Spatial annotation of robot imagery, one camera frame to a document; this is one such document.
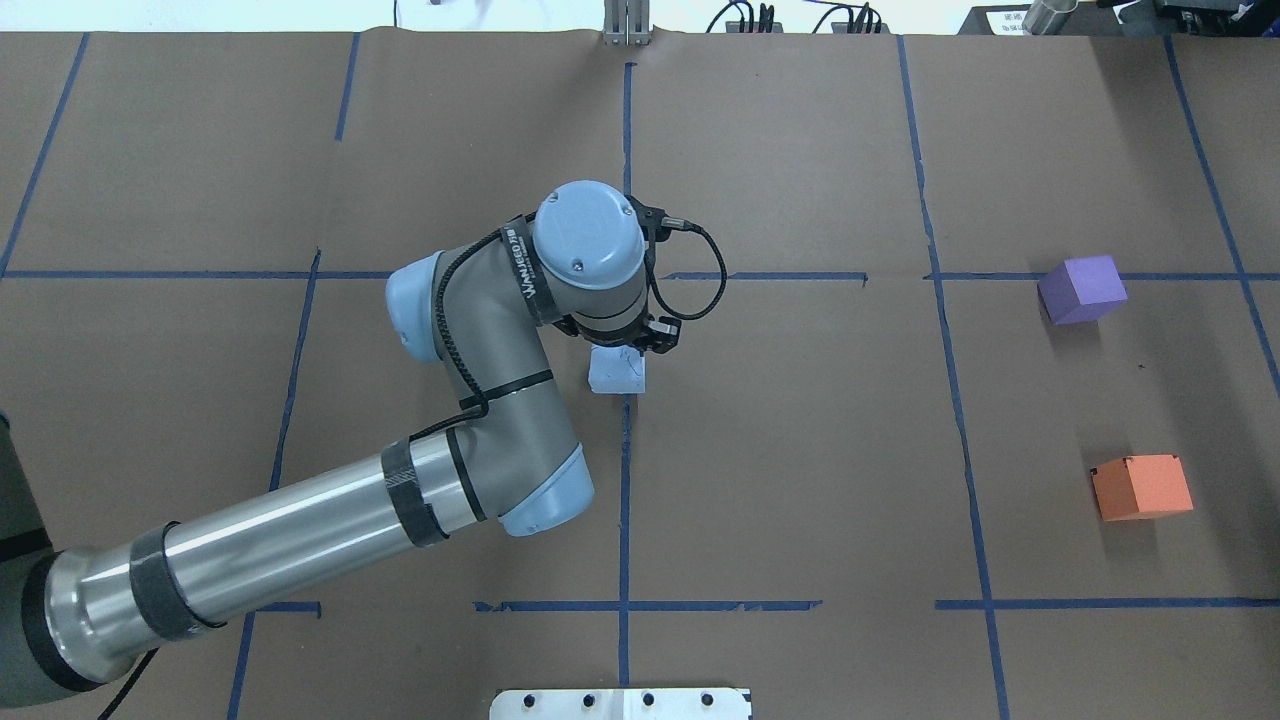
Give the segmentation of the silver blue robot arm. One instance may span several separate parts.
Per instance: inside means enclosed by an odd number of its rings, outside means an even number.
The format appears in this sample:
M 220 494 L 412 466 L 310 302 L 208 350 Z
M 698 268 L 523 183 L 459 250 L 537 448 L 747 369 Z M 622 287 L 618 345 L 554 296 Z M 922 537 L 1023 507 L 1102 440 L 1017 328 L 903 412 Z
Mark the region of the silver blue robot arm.
M 458 411 L 325 471 L 111 550 L 58 551 L 3 428 L 3 707 L 137 678 L 192 641 L 297 591 L 497 518 L 515 537 L 589 507 L 594 487 L 539 331 L 663 354 L 657 247 L 696 223 L 596 181 L 553 190 L 470 246 L 394 272 L 406 351 L 439 363 Z

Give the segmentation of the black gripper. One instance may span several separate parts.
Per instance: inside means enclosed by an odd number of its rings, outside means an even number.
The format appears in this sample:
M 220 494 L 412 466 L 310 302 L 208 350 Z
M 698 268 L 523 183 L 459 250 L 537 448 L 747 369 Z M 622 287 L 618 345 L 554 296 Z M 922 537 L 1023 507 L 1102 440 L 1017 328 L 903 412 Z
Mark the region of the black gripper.
M 600 347 L 631 347 L 641 354 L 667 354 L 681 336 L 684 322 L 675 316 L 654 316 L 648 310 L 598 318 L 585 313 L 566 314 L 556 328 Z

